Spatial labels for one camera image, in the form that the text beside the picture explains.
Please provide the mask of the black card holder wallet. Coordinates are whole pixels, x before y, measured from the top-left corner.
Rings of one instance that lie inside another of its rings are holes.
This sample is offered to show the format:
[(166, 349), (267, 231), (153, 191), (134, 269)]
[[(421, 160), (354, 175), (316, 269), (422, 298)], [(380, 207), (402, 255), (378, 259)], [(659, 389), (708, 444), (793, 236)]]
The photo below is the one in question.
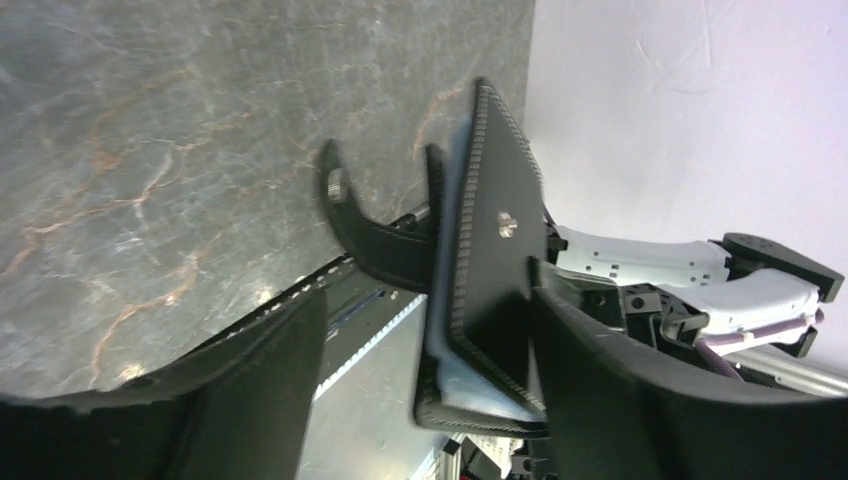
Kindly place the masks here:
[(361, 210), (334, 140), (315, 162), (328, 224), (356, 266), (421, 293), (427, 309), (413, 397), (417, 425), (536, 439), (545, 406), (530, 388), (532, 271), (547, 257), (541, 174), (491, 82), (474, 81), (458, 148), (426, 148), (431, 225), (408, 231)]

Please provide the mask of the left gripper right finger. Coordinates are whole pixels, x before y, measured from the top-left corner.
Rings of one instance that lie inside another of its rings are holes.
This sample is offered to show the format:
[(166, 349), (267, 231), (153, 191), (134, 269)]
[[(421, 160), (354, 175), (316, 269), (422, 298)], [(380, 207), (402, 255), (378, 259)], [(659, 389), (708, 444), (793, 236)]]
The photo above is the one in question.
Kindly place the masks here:
[(563, 479), (843, 479), (847, 401), (745, 383), (608, 330), (531, 259), (531, 338)]

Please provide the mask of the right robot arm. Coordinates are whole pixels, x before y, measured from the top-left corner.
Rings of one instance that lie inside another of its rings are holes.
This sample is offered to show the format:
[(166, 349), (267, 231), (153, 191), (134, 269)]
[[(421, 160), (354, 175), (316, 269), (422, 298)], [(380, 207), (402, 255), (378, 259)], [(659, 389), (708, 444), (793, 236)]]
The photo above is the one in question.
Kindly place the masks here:
[(720, 240), (656, 243), (602, 237), (554, 226), (549, 259), (561, 272), (620, 289), (635, 298), (654, 291), (665, 335), (701, 343), (719, 356), (776, 345), (806, 355), (845, 280), (837, 271), (776, 241), (744, 233)]

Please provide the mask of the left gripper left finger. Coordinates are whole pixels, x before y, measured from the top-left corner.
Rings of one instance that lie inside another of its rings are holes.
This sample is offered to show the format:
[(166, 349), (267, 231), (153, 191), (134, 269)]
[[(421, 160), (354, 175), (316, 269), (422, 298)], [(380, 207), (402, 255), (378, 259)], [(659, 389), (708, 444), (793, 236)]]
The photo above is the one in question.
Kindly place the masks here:
[(1, 400), (5, 479), (292, 479), (327, 332), (323, 291), (122, 387)]

